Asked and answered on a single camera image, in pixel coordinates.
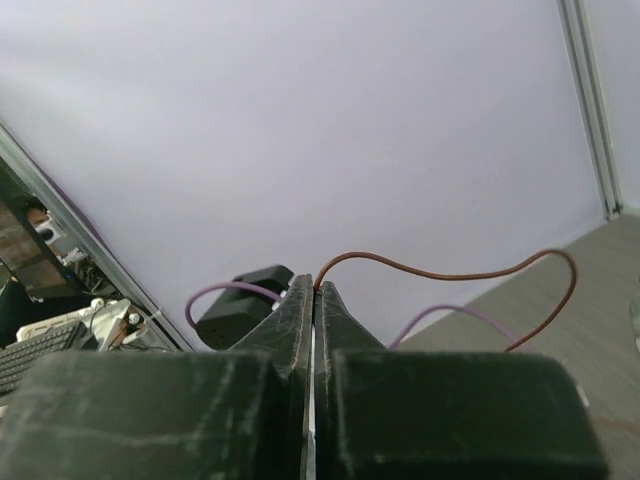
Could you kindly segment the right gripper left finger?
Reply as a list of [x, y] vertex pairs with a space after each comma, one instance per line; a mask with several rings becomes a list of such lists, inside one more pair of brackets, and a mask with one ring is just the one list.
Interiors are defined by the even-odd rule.
[[1, 419], [5, 479], [301, 479], [312, 280], [232, 348], [66, 351], [37, 361]]

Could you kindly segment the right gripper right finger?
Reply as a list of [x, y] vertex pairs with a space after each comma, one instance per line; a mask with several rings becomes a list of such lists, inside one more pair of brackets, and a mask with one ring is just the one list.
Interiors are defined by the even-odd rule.
[[576, 385], [538, 354], [386, 348], [336, 287], [315, 296], [320, 479], [605, 479]]

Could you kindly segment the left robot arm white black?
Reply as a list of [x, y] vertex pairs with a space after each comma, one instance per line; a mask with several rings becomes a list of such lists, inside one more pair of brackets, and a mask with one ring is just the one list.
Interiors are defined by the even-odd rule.
[[[185, 316], [208, 347], [227, 350], [273, 312], [293, 277], [294, 273], [283, 265], [240, 274], [197, 293], [187, 302]], [[217, 290], [221, 290], [219, 297], [195, 320], [193, 305], [202, 296]]]

